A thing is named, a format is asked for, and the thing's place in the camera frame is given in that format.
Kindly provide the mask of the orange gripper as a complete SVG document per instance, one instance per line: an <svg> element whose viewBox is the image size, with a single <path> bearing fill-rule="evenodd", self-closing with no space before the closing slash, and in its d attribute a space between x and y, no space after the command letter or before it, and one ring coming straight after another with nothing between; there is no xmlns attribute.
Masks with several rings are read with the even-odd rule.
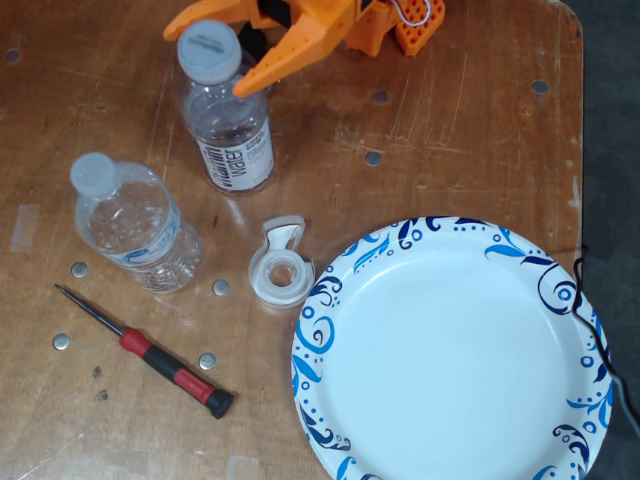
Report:
<svg viewBox="0 0 640 480"><path fill-rule="evenodd" d="M308 65L322 60L372 7L364 1L242 1L202 0L181 11L163 31L175 41L193 23L216 20L226 24L252 22L256 29L290 28L233 88L248 97Z"/></svg>

